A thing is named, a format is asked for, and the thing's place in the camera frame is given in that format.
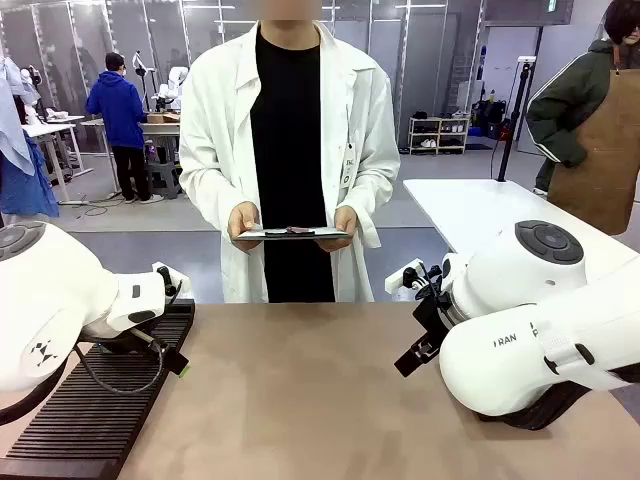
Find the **person's left hand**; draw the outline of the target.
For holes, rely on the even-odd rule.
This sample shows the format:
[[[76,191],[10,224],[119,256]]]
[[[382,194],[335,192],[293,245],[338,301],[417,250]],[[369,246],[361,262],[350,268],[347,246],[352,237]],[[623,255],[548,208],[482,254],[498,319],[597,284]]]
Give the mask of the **person's left hand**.
[[[347,234],[346,237],[336,239],[319,239],[316,243],[325,252],[335,252],[352,244],[356,231],[358,217],[356,212],[350,206],[342,206],[338,208],[334,216],[335,228],[338,231]]]

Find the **person's right hand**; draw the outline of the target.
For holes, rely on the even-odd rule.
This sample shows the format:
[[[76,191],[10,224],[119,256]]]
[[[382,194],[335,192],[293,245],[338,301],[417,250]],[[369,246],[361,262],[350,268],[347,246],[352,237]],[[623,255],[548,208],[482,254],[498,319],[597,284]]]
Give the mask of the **person's right hand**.
[[[239,240],[239,236],[251,231],[258,220],[258,210],[252,202],[242,202],[232,209],[228,221],[228,234],[234,246],[242,251],[249,251],[259,244],[259,241]]]

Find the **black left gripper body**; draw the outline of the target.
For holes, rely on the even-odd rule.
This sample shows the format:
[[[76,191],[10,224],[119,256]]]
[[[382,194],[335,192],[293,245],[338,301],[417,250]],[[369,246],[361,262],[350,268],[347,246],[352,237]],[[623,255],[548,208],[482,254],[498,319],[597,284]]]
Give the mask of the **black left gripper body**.
[[[154,338],[139,329],[130,329],[114,338],[97,338],[95,343],[114,354],[153,355]]]

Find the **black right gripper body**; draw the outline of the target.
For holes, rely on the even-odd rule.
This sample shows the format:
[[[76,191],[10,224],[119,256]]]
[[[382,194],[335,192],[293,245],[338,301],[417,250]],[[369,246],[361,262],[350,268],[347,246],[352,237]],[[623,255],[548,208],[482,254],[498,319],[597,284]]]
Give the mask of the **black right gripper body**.
[[[416,295],[420,301],[413,317],[425,333],[412,345],[413,351],[438,351],[451,329],[447,311],[452,306],[450,296],[433,287],[424,287]]]

